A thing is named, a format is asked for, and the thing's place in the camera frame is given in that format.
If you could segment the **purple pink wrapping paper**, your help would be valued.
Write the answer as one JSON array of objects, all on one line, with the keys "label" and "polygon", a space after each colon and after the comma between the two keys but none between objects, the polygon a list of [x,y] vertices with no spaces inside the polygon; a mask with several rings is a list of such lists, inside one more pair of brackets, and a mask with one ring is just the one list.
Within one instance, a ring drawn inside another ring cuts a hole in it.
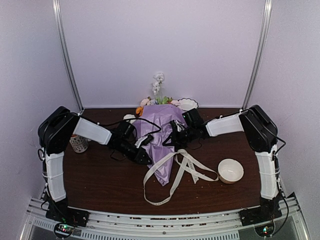
[{"label": "purple pink wrapping paper", "polygon": [[172,133],[170,121],[178,121],[184,127],[187,125],[182,114],[180,108],[171,104],[147,105],[143,108],[141,120],[133,123],[138,139],[149,133],[153,136],[153,140],[143,147],[153,164],[175,151],[174,146],[164,146],[163,142]]}]

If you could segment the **beige ribbon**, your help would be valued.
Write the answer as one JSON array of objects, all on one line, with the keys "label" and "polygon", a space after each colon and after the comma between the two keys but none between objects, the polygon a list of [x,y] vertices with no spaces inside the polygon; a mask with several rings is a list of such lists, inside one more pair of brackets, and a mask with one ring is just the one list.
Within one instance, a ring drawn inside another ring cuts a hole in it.
[{"label": "beige ribbon", "polygon": [[[150,201],[146,196],[146,183],[155,174],[158,168],[164,165],[171,158],[173,158],[173,160],[179,165],[179,169],[173,181],[173,184],[169,190],[169,196],[162,201],[158,201],[158,202]],[[198,167],[199,169],[214,173],[216,175],[216,178],[211,178],[209,176],[206,176],[205,174],[202,174],[196,171],[195,166]],[[143,178],[144,200],[153,206],[162,206],[168,203],[171,200],[177,188],[179,187],[185,172],[191,175],[194,184],[196,184],[199,179],[205,180],[207,182],[217,182],[220,177],[220,175],[215,170],[212,170],[211,168],[203,165],[201,162],[195,159],[192,155],[190,155],[186,150],[180,149],[176,152],[168,153],[166,156],[160,159],[157,163],[153,164],[151,168],[147,171],[147,173]]]}]

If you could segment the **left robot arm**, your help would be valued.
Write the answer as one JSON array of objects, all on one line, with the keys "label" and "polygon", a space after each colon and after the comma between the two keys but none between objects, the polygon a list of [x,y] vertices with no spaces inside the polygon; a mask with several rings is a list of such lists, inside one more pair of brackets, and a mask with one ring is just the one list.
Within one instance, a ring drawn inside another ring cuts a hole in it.
[{"label": "left robot arm", "polygon": [[40,158],[44,161],[44,179],[48,195],[54,202],[67,198],[64,186],[63,159],[69,145],[76,153],[85,152],[88,141],[105,145],[140,165],[152,164],[152,159],[139,143],[128,138],[135,131],[130,119],[113,124],[113,129],[89,120],[64,106],[58,107],[38,128]]}]

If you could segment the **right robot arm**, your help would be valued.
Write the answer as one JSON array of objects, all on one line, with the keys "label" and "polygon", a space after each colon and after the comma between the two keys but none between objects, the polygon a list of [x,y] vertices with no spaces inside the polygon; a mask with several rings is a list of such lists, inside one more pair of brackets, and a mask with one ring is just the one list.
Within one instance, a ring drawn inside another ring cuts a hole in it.
[{"label": "right robot arm", "polygon": [[186,126],[178,129],[178,123],[170,121],[171,134],[162,143],[176,149],[186,148],[195,139],[207,139],[220,135],[243,132],[250,148],[255,152],[261,181],[261,206],[256,210],[259,220],[268,220],[275,212],[281,199],[278,189],[279,163],[277,160],[278,128],[267,113],[259,106],[234,114],[204,121],[197,109],[182,114]]}]

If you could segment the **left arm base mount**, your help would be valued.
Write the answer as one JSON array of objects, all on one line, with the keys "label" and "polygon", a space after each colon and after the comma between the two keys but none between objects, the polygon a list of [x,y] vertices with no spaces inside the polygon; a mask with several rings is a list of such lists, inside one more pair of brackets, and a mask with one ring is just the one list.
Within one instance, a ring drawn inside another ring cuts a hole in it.
[{"label": "left arm base mount", "polygon": [[60,239],[70,237],[77,227],[86,227],[90,213],[85,210],[70,208],[67,215],[48,210],[45,217],[57,223],[53,227],[53,233]]}]

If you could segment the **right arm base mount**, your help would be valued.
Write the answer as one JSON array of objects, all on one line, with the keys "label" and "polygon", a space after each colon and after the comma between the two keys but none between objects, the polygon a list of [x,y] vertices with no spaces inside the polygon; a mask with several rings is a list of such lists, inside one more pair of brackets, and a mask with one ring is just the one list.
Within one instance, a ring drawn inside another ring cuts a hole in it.
[{"label": "right arm base mount", "polygon": [[276,209],[274,213],[262,212],[261,206],[245,208],[239,212],[242,226],[253,226],[255,233],[263,238],[270,238],[276,233],[275,219],[281,216],[281,210]]}]

